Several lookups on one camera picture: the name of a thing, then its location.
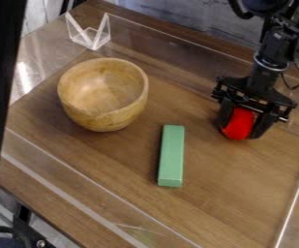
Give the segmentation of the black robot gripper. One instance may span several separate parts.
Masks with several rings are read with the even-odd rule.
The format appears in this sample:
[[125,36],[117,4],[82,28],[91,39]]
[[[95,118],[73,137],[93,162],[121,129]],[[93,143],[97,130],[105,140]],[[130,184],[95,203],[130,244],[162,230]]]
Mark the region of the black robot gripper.
[[230,124],[234,109],[249,109],[255,114],[250,138],[261,138],[278,121],[287,122],[298,104],[274,87],[249,85],[250,77],[218,77],[211,97],[219,102],[218,126],[225,130]]

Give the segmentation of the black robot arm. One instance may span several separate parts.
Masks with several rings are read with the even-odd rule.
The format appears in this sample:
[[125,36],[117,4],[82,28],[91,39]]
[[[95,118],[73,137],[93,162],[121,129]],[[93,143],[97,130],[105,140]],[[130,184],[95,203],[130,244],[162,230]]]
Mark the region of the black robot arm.
[[219,77],[211,97],[221,104],[218,126],[231,140],[261,138],[273,125],[289,120],[298,103],[275,84],[299,59],[299,0],[229,0],[242,19],[265,19],[261,48],[247,77]]

